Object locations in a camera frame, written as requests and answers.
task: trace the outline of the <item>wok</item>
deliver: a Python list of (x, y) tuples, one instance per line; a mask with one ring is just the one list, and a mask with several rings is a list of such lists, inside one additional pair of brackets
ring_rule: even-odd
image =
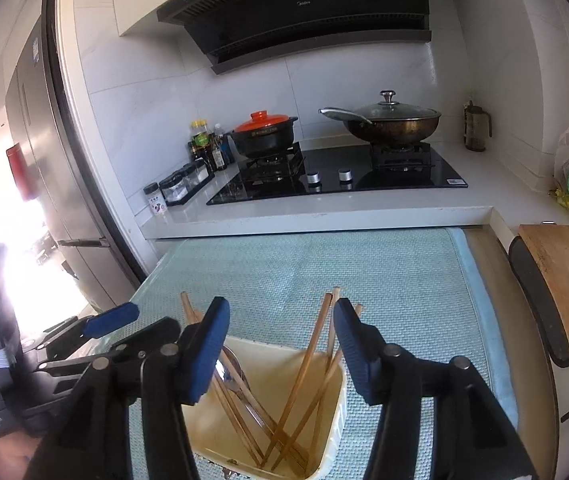
[(408, 146), (429, 137), (440, 122), (440, 112), (405, 105), (392, 100), (395, 92), (383, 90), (384, 101), (356, 112), (342, 108), (321, 108), (322, 115), (343, 121), (346, 129), (359, 139), (388, 146)]

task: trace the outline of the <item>stove knob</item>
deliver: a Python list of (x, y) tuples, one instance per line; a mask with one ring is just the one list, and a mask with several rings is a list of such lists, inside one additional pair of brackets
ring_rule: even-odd
[(340, 182), (351, 182), (353, 180), (351, 168), (343, 168), (342, 170), (337, 170), (337, 176), (340, 178)]
[(321, 184), (319, 171), (311, 171), (311, 173), (307, 173), (307, 182), (309, 183), (309, 186), (319, 186), (319, 184)]

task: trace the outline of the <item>wooden chopsticks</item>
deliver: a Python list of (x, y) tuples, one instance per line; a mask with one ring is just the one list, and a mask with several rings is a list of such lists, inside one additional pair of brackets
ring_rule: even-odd
[(299, 367), (298, 376), (295, 378), (295, 383), (293, 383), (293, 387), (291, 389), (291, 392), (289, 393), (289, 398), (286, 401), (282, 415), (280, 415), (280, 420), (278, 420), (278, 424), (274, 431), (274, 435), (271, 438), (271, 442), (269, 443), (269, 447), (266, 449), (266, 453), (264, 453), (264, 458), (260, 463), (260, 467), (264, 467), (264, 465), (266, 465), (267, 460), (269, 460), (269, 456), (274, 450), (276, 442), (279, 439), (279, 433), (282, 432), (282, 430), (284, 429), (284, 425), (286, 424), (286, 421), (289, 418), (289, 414), (291, 413), (291, 409), (293, 408), (293, 403), (295, 402), (295, 399), (298, 396), (299, 389), (302, 386), (302, 383), (304, 382), (304, 378), (307, 375), (307, 371), (309, 371), (309, 365), (311, 365), (311, 358), (313, 357), (313, 353), (315, 352), (315, 346), (317, 346), (317, 340), (320, 337), (322, 328), (324, 327), (325, 320), (327, 319), (328, 309), (331, 306), (332, 299), (333, 299), (332, 294), (328, 293), (325, 294), (324, 301), (322, 302), (322, 307), (320, 308), (320, 312), (317, 315), (317, 319), (315, 320), (315, 327), (311, 335), (311, 341), (309, 342), (307, 351), (305, 352), (304, 358), (302, 359), (302, 364)]
[[(333, 288), (333, 298), (331, 298), (331, 321), (328, 324), (328, 340), (327, 340), (327, 367), (325, 368), (325, 375), (331, 366), (331, 359), (333, 359), (333, 350), (335, 347), (335, 326), (333, 325), (333, 308), (335, 302), (340, 299), (340, 287)], [(309, 446), (309, 460), (307, 461), (307, 468), (305, 473), (307, 476), (311, 474), (313, 467), (313, 457), (315, 455), (315, 448), (317, 447), (317, 440), (320, 436), (320, 422), (322, 421), (322, 412), (324, 410), (324, 396), (320, 397), (320, 402), (317, 405), (317, 413), (315, 414), (315, 426), (313, 428), (313, 437), (311, 438), (311, 445)]]
[[(357, 315), (360, 316), (360, 314), (362, 313), (362, 305), (357, 304), (355, 306), (355, 311), (356, 311)], [(313, 413), (315, 406), (317, 405), (318, 402), (320, 402), (320, 399), (324, 396), (325, 391), (327, 391), (327, 387), (328, 387), (328, 384), (330, 383), (331, 377), (333, 376), (333, 374), (335, 373), (335, 370), (337, 369), (338, 365), (340, 364), (341, 359), (342, 359), (342, 349), (338, 349), (338, 351), (333, 356), (333, 359), (331, 360), (331, 365), (328, 368), (328, 371), (325, 375), (324, 381), (322, 382), (322, 386), (320, 386), (317, 393), (315, 393), (315, 396), (313, 397), (313, 400), (311, 400), (311, 403), (309, 404), (307, 411), (304, 413), (304, 415), (302, 415), (302, 418), (298, 424), (298, 427), (295, 428), (295, 431), (293, 431), (293, 433), (291, 434), (289, 442), (286, 443), (286, 445), (284, 446), (284, 448), (280, 452), (280, 456), (276, 459), (276, 462), (272, 465), (271, 471), (274, 471), (276, 469), (276, 467), (279, 465), (279, 463), (282, 462), (282, 459), (286, 457), (287, 453), (291, 449), (293, 442), (295, 442), (295, 440), (299, 437), (299, 434), (304, 429), (304, 426), (306, 425), (307, 421), (309, 420), (309, 417), (311, 417), (311, 414)]]
[[(236, 368), (232, 365), (228, 355), (226, 355), (225, 352), (220, 352), (220, 362), (222, 362), (224, 367), (227, 370), (229, 370), (229, 372), (231, 373), (231, 377), (233, 377), (233, 380), (240, 386), (240, 390), (247, 399), (247, 402), (251, 405), (251, 407), (254, 410), (256, 410), (256, 413), (266, 423), (268, 430), (266, 428), (263, 428), (263, 431), (266, 434), (266, 436), (268, 436), (269, 439), (271, 439), (275, 434), (274, 430), (277, 427), (277, 422), (274, 421), (274, 418), (271, 415), (269, 415), (269, 413), (264, 409), (264, 406), (260, 403), (260, 401), (256, 399), (256, 396), (254, 396), (253, 392), (251, 392), (251, 390), (247, 386), (247, 383), (245, 383), (245, 381), (242, 379)], [(285, 444), (288, 438), (289, 436), (286, 433), (282, 432), (279, 440), (282, 441), (282, 444)], [(298, 465), (301, 467), (301, 469), (305, 471), (309, 463), (309, 453), (300, 446), (295, 446), (293, 448), (293, 452), (295, 452), (296, 454), (294, 459), (295, 462), (297, 462)]]
[[(194, 308), (191, 306), (191, 301), (189, 300), (189, 295), (186, 292), (182, 292), (180, 294), (180, 298), (182, 300), (184, 316), (186, 317), (187, 322), (189, 322), (189, 324), (193, 324), (201, 321), (202, 314), (199, 312), (196, 313), (194, 311)], [(223, 351), (220, 352), (220, 357), (223, 355), (226, 357), (226, 354)], [(240, 437), (240, 441), (242, 442), (245, 449), (247, 449), (249, 456), (254, 460), (256, 465), (260, 465), (260, 459), (264, 458), (264, 454), (260, 450), (260, 446), (258, 446), (258, 443), (256, 442), (254, 436), (247, 428), (246, 422), (240, 415), (240, 412), (238, 412), (238, 407), (233, 402), (233, 399), (231, 399), (229, 392), (222, 384), (222, 380), (216, 372), (213, 372), (212, 386), (213, 391), (215, 391), (215, 394), (218, 397), (222, 408), (224, 409), (224, 412), (227, 414), (229, 420), (231, 421), (231, 426), (233, 426), (233, 429)], [(254, 449), (257, 451), (260, 458), (256, 456)]]

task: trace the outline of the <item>white countertop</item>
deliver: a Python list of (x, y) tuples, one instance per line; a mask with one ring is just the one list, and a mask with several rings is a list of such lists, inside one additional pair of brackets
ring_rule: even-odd
[(439, 227), (487, 224), (495, 208), (515, 232), (520, 224), (569, 224), (569, 212), (534, 192), (490, 153), (461, 144), (433, 147), (464, 178), (467, 189), (397, 189), (293, 196), (206, 205), (237, 172), (218, 173), (184, 206), (142, 227), (149, 240), (200, 236)]

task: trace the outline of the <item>lid knob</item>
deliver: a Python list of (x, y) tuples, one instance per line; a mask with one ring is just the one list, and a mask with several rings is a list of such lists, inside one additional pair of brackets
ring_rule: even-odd
[(264, 121), (266, 119), (266, 110), (260, 110), (259, 112), (253, 112), (251, 114), (251, 119), (255, 122)]
[(395, 95), (395, 90), (383, 90), (379, 94), (384, 97), (384, 104), (393, 104), (393, 96)]

